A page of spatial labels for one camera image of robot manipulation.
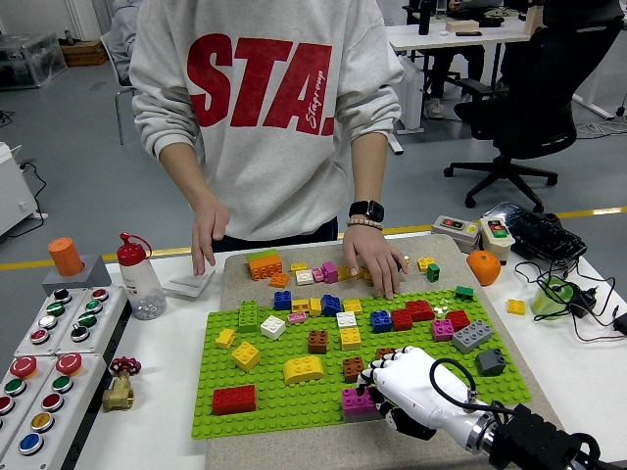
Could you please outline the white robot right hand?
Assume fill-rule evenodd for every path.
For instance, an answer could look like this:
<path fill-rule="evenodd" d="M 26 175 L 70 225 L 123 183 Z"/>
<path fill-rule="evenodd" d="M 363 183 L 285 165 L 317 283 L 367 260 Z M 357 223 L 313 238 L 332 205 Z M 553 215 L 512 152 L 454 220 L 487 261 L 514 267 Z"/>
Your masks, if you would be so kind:
<path fill-rule="evenodd" d="M 474 379 L 462 382 L 423 349 L 407 346 L 374 360 L 358 377 L 357 395 L 370 396 L 388 425 L 424 441 L 446 431 L 477 453 L 493 415 L 476 398 Z"/>

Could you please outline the person's left hand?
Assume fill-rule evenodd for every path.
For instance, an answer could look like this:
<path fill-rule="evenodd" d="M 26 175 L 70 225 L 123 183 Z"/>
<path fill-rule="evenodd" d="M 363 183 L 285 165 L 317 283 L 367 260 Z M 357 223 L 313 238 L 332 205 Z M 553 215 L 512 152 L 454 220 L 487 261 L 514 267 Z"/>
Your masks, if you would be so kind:
<path fill-rule="evenodd" d="M 400 272 L 409 273 L 404 254 L 393 247 L 377 228 L 351 225 L 343 237 L 343 252 L 351 272 L 359 270 L 359 260 L 368 269 L 375 295 L 393 300 L 401 293 Z"/>

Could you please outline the person's right hand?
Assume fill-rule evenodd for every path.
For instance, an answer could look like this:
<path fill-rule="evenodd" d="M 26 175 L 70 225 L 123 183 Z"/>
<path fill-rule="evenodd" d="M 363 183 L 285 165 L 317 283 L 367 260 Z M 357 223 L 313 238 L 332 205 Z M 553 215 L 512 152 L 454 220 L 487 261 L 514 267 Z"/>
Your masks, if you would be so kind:
<path fill-rule="evenodd" d="M 192 265 L 195 276 L 203 275 L 206 262 L 216 264 L 213 242 L 221 241 L 230 219 L 227 207 L 218 201 L 201 203 L 193 209 L 195 218 L 192 226 Z"/>

